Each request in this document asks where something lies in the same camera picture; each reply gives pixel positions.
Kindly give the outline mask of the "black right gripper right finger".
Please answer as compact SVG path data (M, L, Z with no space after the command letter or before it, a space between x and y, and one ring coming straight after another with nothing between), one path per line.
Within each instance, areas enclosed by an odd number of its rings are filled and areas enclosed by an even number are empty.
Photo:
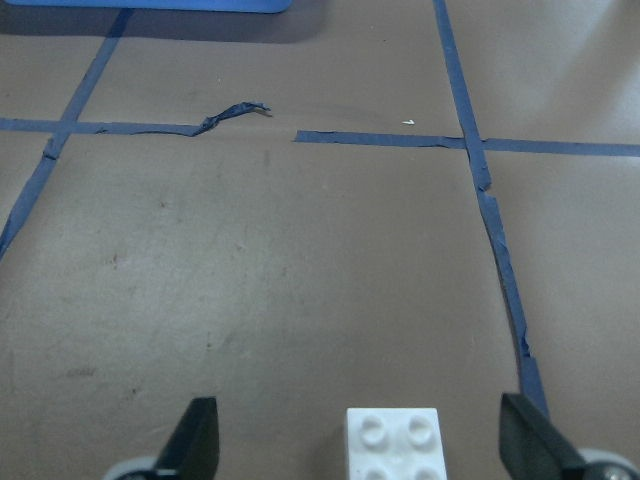
M502 394L499 454L515 480L582 479L586 471L577 449L522 394Z

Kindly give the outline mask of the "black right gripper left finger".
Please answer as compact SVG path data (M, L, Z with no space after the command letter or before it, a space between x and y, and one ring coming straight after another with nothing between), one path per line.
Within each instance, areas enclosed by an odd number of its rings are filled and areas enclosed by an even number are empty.
M154 466L156 479L214 479L219 464L219 425L215 397L194 398Z

